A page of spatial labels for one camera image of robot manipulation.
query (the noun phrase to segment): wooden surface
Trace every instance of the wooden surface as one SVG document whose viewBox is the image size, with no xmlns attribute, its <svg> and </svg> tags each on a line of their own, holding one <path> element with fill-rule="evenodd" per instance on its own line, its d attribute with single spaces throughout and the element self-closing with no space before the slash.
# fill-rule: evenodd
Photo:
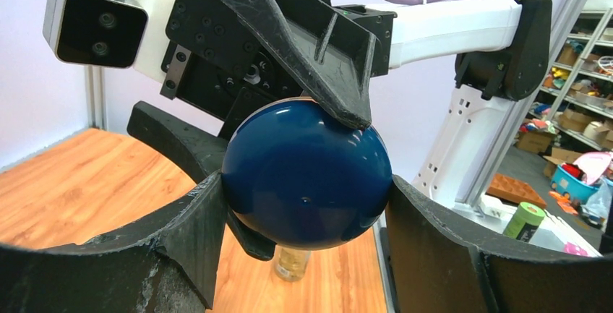
<svg viewBox="0 0 613 313">
<path fill-rule="evenodd" d="M 88 130 L 0 174 L 0 241 L 81 244 L 174 201 L 194 183 L 146 145 Z M 248 257 L 226 228 L 213 312 L 386 312 L 374 237 L 314 252 L 297 283 Z"/>
</svg>

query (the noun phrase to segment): glossy blue object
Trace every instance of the glossy blue object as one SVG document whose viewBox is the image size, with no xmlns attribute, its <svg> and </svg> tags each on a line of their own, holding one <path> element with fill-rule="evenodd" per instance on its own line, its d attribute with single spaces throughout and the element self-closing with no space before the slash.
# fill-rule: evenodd
<svg viewBox="0 0 613 313">
<path fill-rule="evenodd" d="M 392 183 L 374 128 L 345 127 L 310 98 L 252 114 L 230 141 L 221 171 L 237 217 L 294 249 L 326 249 L 365 232 Z"/>
</svg>

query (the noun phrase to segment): green can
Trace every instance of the green can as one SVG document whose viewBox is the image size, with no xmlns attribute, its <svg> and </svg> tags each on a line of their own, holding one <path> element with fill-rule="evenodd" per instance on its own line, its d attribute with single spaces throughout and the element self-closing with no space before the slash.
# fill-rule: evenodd
<svg viewBox="0 0 613 313">
<path fill-rule="evenodd" d="M 503 235 L 528 242 L 545 219 L 545 211 L 530 202 L 519 204 L 517 211 L 502 232 Z"/>
</svg>

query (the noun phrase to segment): blue plastic bin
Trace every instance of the blue plastic bin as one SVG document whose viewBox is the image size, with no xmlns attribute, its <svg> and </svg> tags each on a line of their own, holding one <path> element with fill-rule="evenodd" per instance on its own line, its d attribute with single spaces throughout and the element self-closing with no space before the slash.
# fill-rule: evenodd
<svg viewBox="0 0 613 313">
<path fill-rule="evenodd" d="M 589 186 L 568 174 L 558 165 L 552 178 L 552 189 L 573 200 L 580 200 L 584 205 L 593 193 L 598 191 L 597 186 Z"/>
</svg>

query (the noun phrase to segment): glass jar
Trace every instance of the glass jar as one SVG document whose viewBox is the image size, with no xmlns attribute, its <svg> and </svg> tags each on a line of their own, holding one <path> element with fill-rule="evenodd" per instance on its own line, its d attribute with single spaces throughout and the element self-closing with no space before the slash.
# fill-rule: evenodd
<svg viewBox="0 0 613 313">
<path fill-rule="evenodd" d="M 280 246 L 274 264 L 275 273 L 288 282 L 301 280 L 307 272 L 307 264 L 311 257 L 310 250 L 296 250 Z"/>
</svg>

